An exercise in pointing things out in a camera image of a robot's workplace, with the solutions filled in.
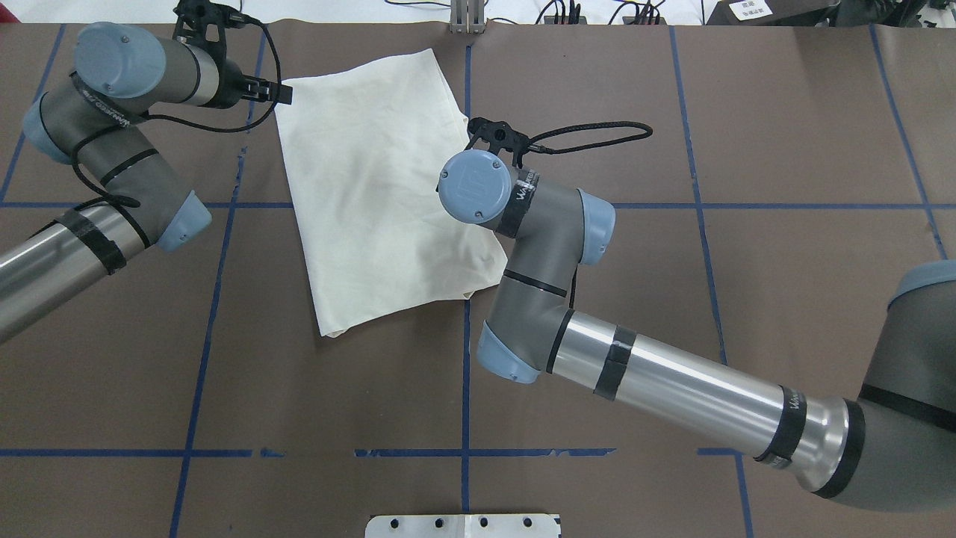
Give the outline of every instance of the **white label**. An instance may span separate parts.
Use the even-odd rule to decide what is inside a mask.
[[[767,2],[764,0],[744,0],[730,4],[730,10],[737,16],[737,20],[751,20],[767,15],[773,15]]]

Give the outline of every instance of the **cloth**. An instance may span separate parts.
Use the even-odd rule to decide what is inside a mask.
[[[501,279],[493,233],[435,191],[468,137],[431,49],[285,83],[293,104],[275,115],[323,336]]]

